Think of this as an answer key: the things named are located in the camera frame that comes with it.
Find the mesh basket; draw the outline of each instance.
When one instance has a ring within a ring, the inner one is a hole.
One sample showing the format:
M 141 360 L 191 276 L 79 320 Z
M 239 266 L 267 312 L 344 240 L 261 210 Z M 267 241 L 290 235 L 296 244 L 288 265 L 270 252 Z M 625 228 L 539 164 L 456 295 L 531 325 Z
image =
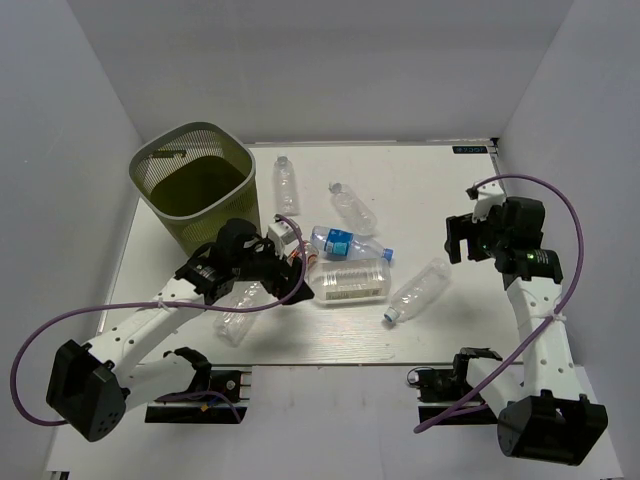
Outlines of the mesh basket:
M 214 241 L 230 218 L 260 229 L 255 159 L 215 125 L 189 123 L 149 142 L 129 175 L 187 255 Z

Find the white table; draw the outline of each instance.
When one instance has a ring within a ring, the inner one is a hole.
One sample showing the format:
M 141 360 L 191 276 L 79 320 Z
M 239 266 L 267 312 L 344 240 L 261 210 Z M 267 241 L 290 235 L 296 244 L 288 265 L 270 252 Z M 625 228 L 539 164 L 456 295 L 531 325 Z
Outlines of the white table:
M 302 203 L 295 220 L 308 236 L 314 225 L 345 227 L 330 203 L 328 184 L 350 184 L 378 216 L 376 239 L 395 251 L 392 292 L 429 260 L 446 258 L 445 218 L 473 209 L 465 193 L 494 174 L 488 154 L 454 155 L 451 146 L 295 146 L 252 148 L 263 231 L 274 213 L 272 165 L 284 151 L 293 162 Z M 112 303 L 150 299 L 186 260 L 177 243 L 140 201 Z M 206 312 L 155 352 L 189 346 L 218 365 L 449 363 L 460 347 L 491 347 L 503 356 L 518 342 L 514 314 L 493 261 L 453 266 L 450 289 L 420 317 L 388 330 L 386 304 L 322 308 L 313 302 L 264 312 L 238 348 L 213 331 Z M 110 312 L 106 328 L 130 311 Z

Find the bottle with blue label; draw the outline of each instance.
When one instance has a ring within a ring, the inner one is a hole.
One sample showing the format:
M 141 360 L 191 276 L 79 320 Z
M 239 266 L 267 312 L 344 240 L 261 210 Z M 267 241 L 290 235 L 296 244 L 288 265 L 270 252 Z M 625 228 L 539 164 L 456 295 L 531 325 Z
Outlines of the bottle with blue label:
M 311 244 L 334 258 L 363 260 L 382 257 L 390 262 L 393 257 L 393 250 L 384 248 L 371 237 L 355 235 L 337 228 L 313 227 Z

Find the wall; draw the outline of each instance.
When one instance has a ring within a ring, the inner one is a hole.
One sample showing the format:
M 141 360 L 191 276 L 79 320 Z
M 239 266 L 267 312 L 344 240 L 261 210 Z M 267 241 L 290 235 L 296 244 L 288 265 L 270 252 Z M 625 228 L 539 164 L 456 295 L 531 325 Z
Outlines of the wall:
M 141 141 L 64 0 L 4 1 L 0 64 L 0 456 L 3 478 L 39 479 L 52 430 L 13 408 L 11 362 L 52 316 L 104 302 Z M 69 320 L 27 353 L 19 388 L 33 413 L 54 418 L 45 404 L 54 351 L 91 328 L 93 318 Z
M 69 0 L 143 138 L 499 135 L 571 0 Z
M 599 400 L 625 478 L 640 478 L 637 375 L 640 4 L 578 0 L 569 11 L 500 142 L 501 170 L 552 181 L 575 203 L 586 261 L 569 303 L 569 333 Z M 565 276 L 575 234 L 560 202 L 529 185 L 515 192 L 547 202 L 546 245 Z

